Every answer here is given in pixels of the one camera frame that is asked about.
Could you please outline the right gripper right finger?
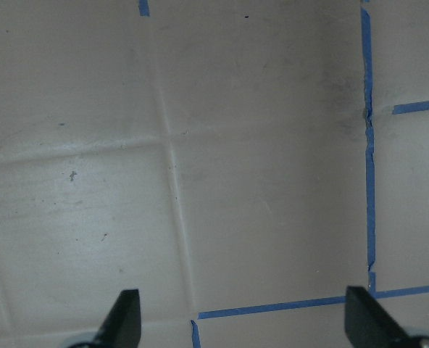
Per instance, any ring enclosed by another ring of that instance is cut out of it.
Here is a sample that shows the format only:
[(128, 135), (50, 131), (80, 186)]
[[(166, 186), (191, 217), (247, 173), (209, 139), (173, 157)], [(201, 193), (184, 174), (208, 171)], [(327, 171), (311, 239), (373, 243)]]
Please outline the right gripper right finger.
[(355, 348), (429, 347), (428, 335), (407, 333), (362, 286), (347, 286), (344, 331)]

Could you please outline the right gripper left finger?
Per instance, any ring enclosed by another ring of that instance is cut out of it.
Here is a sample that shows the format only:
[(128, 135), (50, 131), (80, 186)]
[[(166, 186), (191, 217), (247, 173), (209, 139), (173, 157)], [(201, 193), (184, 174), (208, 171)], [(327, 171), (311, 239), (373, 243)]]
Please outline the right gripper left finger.
[(138, 289), (122, 290), (95, 336), (76, 347), (137, 348), (141, 341), (141, 301)]

